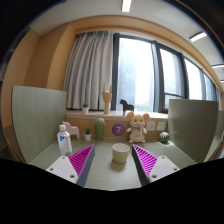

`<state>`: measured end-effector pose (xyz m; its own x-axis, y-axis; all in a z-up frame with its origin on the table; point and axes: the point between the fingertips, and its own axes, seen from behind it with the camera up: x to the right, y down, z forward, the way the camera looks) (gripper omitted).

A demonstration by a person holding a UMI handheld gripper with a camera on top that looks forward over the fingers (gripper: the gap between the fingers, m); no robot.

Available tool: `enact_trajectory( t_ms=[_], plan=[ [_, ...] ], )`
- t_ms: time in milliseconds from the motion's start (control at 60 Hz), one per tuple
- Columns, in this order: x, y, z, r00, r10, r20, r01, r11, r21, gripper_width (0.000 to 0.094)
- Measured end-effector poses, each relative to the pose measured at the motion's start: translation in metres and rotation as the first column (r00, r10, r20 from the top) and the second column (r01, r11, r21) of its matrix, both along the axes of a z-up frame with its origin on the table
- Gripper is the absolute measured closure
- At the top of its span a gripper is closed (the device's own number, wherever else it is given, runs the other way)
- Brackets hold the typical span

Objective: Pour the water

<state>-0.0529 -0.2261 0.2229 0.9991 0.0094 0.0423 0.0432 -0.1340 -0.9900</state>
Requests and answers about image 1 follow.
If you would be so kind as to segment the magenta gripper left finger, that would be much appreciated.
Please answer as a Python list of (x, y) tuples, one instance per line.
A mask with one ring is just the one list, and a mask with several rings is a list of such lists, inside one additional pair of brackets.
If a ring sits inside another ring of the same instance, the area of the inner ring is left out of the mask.
[(47, 171), (84, 187), (94, 156), (95, 146), (90, 145), (70, 157), (59, 157)]

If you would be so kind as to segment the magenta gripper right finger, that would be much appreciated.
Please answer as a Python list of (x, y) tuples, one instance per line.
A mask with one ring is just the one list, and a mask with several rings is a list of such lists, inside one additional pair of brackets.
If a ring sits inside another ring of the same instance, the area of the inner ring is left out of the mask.
[(166, 156), (155, 156), (144, 148), (132, 145), (132, 156), (142, 186), (179, 171)]

